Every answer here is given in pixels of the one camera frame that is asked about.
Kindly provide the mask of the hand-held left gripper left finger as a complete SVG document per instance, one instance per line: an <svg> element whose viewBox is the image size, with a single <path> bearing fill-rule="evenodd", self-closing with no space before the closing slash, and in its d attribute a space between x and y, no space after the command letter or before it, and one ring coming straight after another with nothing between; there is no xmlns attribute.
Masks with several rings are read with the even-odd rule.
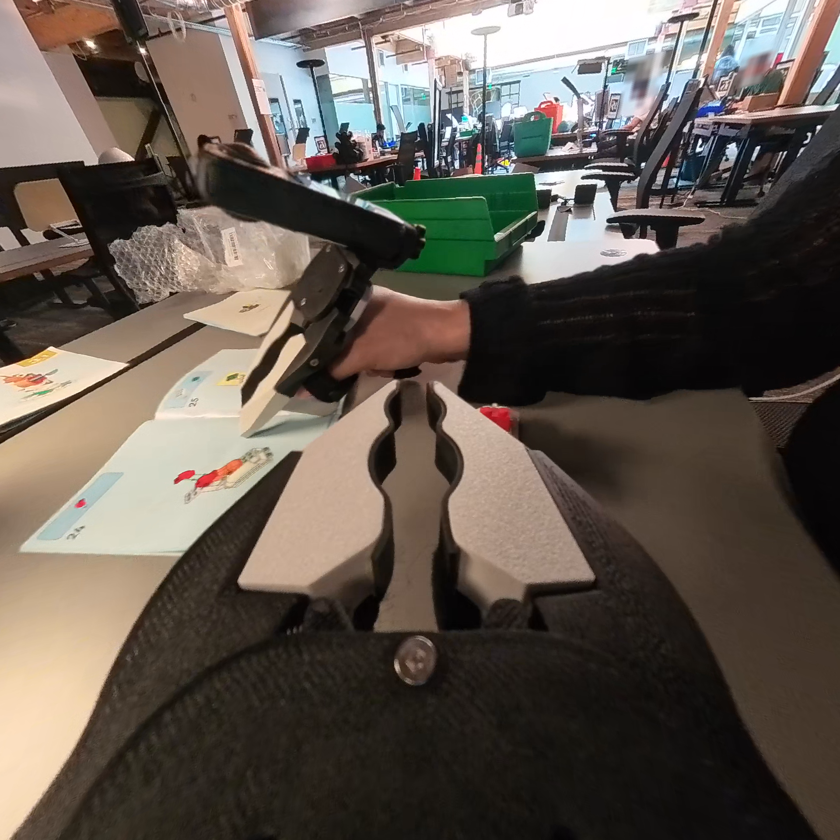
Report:
<svg viewBox="0 0 840 840"><path fill-rule="evenodd" d="M378 610L394 565L392 504L401 386L393 381L311 442L238 577L242 590Z"/></svg>

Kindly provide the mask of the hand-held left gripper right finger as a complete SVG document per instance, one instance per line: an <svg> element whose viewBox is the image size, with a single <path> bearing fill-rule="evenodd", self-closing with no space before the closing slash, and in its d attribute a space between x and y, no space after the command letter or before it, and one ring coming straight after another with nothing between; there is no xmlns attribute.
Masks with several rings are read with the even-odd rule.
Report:
<svg viewBox="0 0 840 840"><path fill-rule="evenodd" d="M427 385L445 478L433 594L439 623L479 623L500 601L590 589L595 573L531 451L440 382Z"/></svg>

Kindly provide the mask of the light blue instruction booklet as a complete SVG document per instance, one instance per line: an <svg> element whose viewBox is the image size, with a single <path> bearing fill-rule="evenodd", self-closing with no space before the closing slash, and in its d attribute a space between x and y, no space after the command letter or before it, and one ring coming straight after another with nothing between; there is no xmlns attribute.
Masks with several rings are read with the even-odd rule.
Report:
<svg viewBox="0 0 840 840"><path fill-rule="evenodd" d="M184 553L273 468L340 418L294 415L242 437L240 387L256 350L220 350L183 374L154 417L21 546L22 553Z"/></svg>

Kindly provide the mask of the person's right hand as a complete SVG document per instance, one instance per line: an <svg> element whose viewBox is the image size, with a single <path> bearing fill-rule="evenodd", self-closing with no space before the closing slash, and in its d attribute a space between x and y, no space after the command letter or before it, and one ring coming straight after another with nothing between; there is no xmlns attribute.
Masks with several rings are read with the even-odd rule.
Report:
<svg viewBox="0 0 840 840"><path fill-rule="evenodd" d="M464 361L470 337L467 301L428 300L373 287L348 345L329 372L342 381L360 374L392 376L425 363Z"/></svg>

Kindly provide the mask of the white paper sheet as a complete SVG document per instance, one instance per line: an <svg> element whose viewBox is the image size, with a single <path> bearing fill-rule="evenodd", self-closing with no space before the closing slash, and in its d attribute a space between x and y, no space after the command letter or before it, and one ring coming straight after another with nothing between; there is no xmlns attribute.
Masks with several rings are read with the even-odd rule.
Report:
<svg viewBox="0 0 840 840"><path fill-rule="evenodd" d="M243 290L210 306L189 311L183 318L206 327L262 337L290 299L289 290Z"/></svg>

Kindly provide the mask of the clear plastic bag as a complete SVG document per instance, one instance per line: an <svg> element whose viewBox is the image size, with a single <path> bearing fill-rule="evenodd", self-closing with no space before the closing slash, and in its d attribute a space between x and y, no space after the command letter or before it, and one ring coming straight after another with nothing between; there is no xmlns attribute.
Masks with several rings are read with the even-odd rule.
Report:
<svg viewBox="0 0 840 840"><path fill-rule="evenodd" d="M308 237L270 224L247 221L215 206L177 213L179 278L189 288L224 293L285 289L311 259Z"/></svg>

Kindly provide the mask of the green plastic bin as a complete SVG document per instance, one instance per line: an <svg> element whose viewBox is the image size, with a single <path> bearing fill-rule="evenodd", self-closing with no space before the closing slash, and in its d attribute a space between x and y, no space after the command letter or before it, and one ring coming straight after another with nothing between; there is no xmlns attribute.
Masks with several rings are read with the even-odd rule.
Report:
<svg viewBox="0 0 840 840"><path fill-rule="evenodd" d="M535 191L493 196L410 197L393 184L362 192L362 199L425 228L419 257L397 270L443 276L487 277L539 224Z"/></svg>
<svg viewBox="0 0 840 840"><path fill-rule="evenodd" d="M409 181L404 185L393 182L369 187L352 195L353 199L368 202L397 200L436 200L439 198L461 198L525 194L536 196L536 185L532 173L509 175L465 175L448 178L427 178Z"/></svg>

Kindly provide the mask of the bubble wrap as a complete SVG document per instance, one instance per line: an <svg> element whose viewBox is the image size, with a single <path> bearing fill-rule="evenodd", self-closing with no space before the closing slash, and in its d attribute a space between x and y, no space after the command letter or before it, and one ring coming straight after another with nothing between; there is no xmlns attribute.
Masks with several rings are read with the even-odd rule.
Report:
<svg viewBox="0 0 840 840"><path fill-rule="evenodd" d="M128 239L109 243L108 252L115 273L139 304L199 290L199 255L188 247L179 225L140 227Z"/></svg>

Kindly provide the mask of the black wooden chair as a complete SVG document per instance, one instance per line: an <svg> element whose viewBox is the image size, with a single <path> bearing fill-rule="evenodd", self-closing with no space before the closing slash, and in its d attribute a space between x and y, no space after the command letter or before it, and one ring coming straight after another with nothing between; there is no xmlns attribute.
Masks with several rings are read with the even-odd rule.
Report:
<svg viewBox="0 0 840 840"><path fill-rule="evenodd" d="M175 224L169 179L154 159L58 167L58 179L77 212L93 257L113 288L104 305L115 319L140 307L114 267L110 244L130 239L142 227Z"/></svg>

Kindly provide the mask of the closed colourful instruction booklet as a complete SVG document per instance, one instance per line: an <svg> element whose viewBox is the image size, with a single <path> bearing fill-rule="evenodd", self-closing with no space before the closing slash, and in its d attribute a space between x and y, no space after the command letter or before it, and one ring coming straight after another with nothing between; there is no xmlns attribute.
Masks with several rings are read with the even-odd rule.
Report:
<svg viewBox="0 0 840 840"><path fill-rule="evenodd" d="M127 363L48 347L1 368L1 426L78 396L128 368Z"/></svg>

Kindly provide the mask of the green tote bag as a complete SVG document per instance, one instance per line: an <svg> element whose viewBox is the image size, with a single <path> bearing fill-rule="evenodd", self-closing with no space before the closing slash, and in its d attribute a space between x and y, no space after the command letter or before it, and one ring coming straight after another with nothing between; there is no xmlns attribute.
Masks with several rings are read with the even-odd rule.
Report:
<svg viewBox="0 0 840 840"><path fill-rule="evenodd" d="M545 155L551 145L553 120L542 111L530 111L512 122L513 153L518 159Z"/></svg>

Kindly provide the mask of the chair with beige back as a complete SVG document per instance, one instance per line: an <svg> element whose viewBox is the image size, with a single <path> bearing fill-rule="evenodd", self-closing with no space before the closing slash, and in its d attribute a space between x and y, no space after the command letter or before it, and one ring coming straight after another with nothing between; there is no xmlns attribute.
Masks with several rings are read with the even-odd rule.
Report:
<svg viewBox="0 0 840 840"><path fill-rule="evenodd" d="M78 226L78 217L59 176L79 170L83 161L2 166L1 227L15 247L30 245L26 231L42 235L53 226Z"/></svg>

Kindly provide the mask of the black office chair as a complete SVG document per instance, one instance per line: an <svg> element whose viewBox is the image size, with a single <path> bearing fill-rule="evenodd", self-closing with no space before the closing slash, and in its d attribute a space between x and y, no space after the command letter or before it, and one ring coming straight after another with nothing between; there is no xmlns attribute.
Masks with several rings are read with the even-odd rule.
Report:
<svg viewBox="0 0 840 840"><path fill-rule="evenodd" d="M646 238L653 232L660 249L676 247L681 228L702 224L703 213L666 204L667 196L677 191L679 150L684 131L692 123L704 86L702 78L687 82L671 120L647 158L637 180L635 207L614 212L605 223L617 227L625 238Z"/></svg>
<svg viewBox="0 0 840 840"><path fill-rule="evenodd" d="M605 131L598 141L593 162L583 170L581 180L603 184L615 211L622 185L636 180L641 173L651 131L656 129L664 98L662 90L641 117L631 118L621 129Z"/></svg>

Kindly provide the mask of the wooden desk with black legs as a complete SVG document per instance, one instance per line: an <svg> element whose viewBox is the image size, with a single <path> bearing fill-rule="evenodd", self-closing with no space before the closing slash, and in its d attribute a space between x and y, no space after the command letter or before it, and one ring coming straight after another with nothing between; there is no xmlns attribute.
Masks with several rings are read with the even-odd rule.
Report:
<svg viewBox="0 0 840 840"><path fill-rule="evenodd" d="M720 197L716 201L695 200L700 208L751 207L757 200L740 198L753 156L763 144L774 140L784 142L778 166L773 170L773 183L781 177L805 147L805 143L818 133L820 127L837 110L838 104L809 105L772 108L756 112L719 114L694 121L690 138L709 140L703 168L695 181L694 189L705 190L711 176L712 156L717 148L725 149L730 143L738 151Z"/></svg>

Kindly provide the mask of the wooden support post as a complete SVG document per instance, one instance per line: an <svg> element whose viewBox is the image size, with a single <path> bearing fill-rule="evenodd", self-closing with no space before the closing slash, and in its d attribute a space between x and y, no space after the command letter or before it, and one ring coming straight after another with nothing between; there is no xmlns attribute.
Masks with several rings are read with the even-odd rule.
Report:
<svg viewBox="0 0 840 840"><path fill-rule="evenodd" d="M226 2L226 4L224 13L227 26L234 41L238 63L245 77L248 95L255 111L259 134L265 146L268 161L275 167L284 169L286 165L271 118L265 83L259 73L250 43L244 4L242 2Z"/></svg>

